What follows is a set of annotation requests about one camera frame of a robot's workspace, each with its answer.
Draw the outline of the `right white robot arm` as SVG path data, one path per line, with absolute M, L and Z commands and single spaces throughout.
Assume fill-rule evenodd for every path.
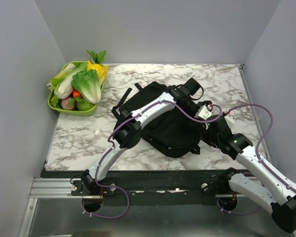
M 202 140 L 247 168 L 259 184 L 234 168 L 227 169 L 217 181 L 220 192 L 240 193 L 266 210 L 276 225 L 287 233 L 296 230 L 296 183 L 283 175 L 243 134 L 232 133 L 224 117 L 207 124 Z

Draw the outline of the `black student backpack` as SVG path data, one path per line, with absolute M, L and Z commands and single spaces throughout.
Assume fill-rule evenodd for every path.
M 155 81 L 145 87 L 138 83 L 135 86 L 139 91 L 133 97 L 126 100 L 132 90 L 127 89 L 119 103 L 112 108 L 111 112 L 116 119 L 125 109 L 131 112 L 152 102 L 167 88 Z M 180 158 L 187 153 L 200 154 L 198 144 L 204 132 L 205 124 L 190 120 L 178 108 L 174 108 L 146 125 L 141 132 L 141 138 L 165 156 Z

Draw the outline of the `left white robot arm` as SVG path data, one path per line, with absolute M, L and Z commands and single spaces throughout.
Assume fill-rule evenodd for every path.
M 128 89 L 112 113 L 117 118 L 109 147 L 98 163 L 81 175 L 82 188 L 94 195 L 99 181 L 105 179 L 110 167 L 127 149 L 147 141 L 170 158 L 180 158 L 191 152 L 200 154 L 198 146 L 205 132 L 205 124 L 197 122 L 200 105 L 192 97 L 201 85 L 190 78 L 183 85 L 165 86 L 152 82 L 146 87 L 136 84 L 138 93 L 126 100 Z

